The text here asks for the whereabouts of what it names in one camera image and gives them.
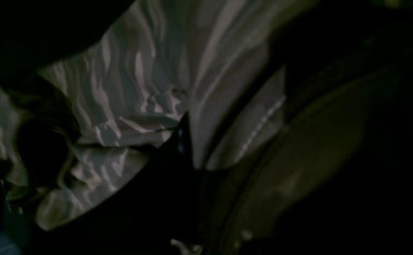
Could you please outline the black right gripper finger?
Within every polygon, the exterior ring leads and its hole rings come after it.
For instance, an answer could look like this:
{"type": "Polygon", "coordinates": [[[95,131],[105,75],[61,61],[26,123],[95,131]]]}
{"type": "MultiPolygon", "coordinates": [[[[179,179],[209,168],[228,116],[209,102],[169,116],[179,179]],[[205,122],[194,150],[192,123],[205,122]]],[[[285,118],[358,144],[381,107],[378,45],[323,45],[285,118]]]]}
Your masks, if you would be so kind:
{"type": "Polygon", "coordinates": [[[27,255],[171,255],[172,239],[198,242],[198,171],[189,115],[140,173],[71,223],[36,232],[27,255]]]}

